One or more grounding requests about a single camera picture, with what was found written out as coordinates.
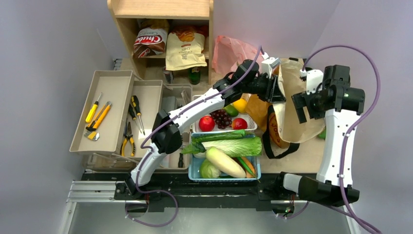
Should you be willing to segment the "brown Trader Joe's bag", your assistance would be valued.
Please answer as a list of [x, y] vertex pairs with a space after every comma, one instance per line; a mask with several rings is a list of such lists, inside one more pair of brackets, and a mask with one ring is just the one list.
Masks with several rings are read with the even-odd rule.
[[286, 103], [271, 104], [251, 95], [246, 113], [263, 132], [262, 142], [269, 159], [281, 159], [298, 150], [301, 143], [309, 141], [323, 132], [323, 119], [310, 119], [307, 111], [305, 123], [299, 123], [292, 96], [306, 91], [306, 82], [300, 78], [304, 60], [288, 58], [281, 62], [275, 75], [279, 75], [284, 88]]

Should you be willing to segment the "pink plastic grocery bag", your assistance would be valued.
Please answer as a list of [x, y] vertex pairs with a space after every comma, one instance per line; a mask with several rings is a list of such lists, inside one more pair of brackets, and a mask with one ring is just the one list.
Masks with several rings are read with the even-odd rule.
[[215, 39], [212, 68], [217, 74], [225, 75], [235, 71], [244, 60], [253, 60], [258, 51], [258, 47], [242, 40], [219, 35]]

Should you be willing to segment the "green napa cabbage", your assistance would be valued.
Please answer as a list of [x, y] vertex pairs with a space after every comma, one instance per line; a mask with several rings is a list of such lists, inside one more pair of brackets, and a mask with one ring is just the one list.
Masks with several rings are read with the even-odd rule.
[[202, 146], [209, 150], [217, 148], [229, 157], [258, 156], [263, 145], [259, 137], [246, 137], [241, 139], [226, 139], [202, 142]]

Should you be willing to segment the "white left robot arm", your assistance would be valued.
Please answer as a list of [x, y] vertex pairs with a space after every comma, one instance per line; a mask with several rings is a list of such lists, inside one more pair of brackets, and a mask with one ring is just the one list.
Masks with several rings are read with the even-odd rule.
[[140, 146], [146, 153], [132, 170], [133, 181], [127, 185], [126, 193], [132, 199], [142, 198], [144, 185], [150, 182], [160, 162], [182, 146], [182, 131], [206, 114], [239, 100], [242, 94], [259, 95], [270, 103], [283, 100], [278, 78], [273, 75], [280, 63], [274, 57], [264, 59], [261, 64], [247, 59], [189, 104], [170, 112], [159, 111], [152, 132]]

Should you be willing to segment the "green glass bottle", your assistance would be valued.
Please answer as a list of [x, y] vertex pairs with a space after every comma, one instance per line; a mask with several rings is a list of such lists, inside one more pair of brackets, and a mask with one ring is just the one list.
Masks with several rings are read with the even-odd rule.
[[192, 85], [197, 85], [201, 80], [201, 72], [199, 67], [192, 67], [188, 69], [189, 82]]

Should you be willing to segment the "white daikon radish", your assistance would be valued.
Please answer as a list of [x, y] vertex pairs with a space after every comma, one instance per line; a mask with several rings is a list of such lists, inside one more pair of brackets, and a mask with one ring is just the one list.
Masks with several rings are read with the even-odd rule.
[[217, 169], [234, 178], [245, 178], [244, 169], [216, 147], [206, 150], [206, 159], [210, 161]]

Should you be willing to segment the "green cucumber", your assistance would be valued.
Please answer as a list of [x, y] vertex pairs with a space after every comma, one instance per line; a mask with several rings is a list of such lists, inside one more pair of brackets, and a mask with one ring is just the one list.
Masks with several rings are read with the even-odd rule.
[[231, 132], [221, 132], [221, 133], [202, 133], [200, 135], [192, 135], [191, 140], [194, 142], [207, 142], [207, 141], [217, 141], [217, 140], [231, 140], [240, 139], [246, 136], [247, 131], [245, 130], [235, 130]]

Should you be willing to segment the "red yellow apple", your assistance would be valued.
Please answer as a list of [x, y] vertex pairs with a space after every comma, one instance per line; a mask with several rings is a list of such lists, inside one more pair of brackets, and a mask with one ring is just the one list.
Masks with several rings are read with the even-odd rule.
[[231, 127], [233, 130], [242, 130], [248, 128], [248, 123], [243, 118], [236, 118], [232, 121]]

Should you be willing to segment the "cream chips bag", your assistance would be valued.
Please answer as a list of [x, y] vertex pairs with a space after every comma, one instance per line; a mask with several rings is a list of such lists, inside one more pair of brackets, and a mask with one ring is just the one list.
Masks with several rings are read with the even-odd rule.
[[207, 25], [179, 25], [169, 33], [166, 47], [166, 70], [179, 71], [207, 66], [205, 55]]

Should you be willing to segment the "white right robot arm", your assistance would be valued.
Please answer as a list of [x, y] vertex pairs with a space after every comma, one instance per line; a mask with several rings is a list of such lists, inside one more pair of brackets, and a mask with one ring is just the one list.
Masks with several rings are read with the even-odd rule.
[[364, 110], [365, 92], [352, 88], [348, 66], [327, 66], [324, 72], [311, 70], [307, 81], [315, 81], [307, 91], [292, 96], [300, 123], [324, 119], [326, 139], [323, 159], [315, 179], [282, 172], [274, 184], [274, 194], [299, 198], [325, 206], [340, 207], [359, 200], [353, 188], [352, 153], [356, 126]]

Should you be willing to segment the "dark purple grapes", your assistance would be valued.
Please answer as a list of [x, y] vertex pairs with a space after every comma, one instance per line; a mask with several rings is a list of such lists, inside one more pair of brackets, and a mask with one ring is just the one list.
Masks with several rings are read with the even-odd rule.
[[225, 129], [232, 124], [232, 117], [224, 109], [216, 110], [210, 113], [218, 129]]

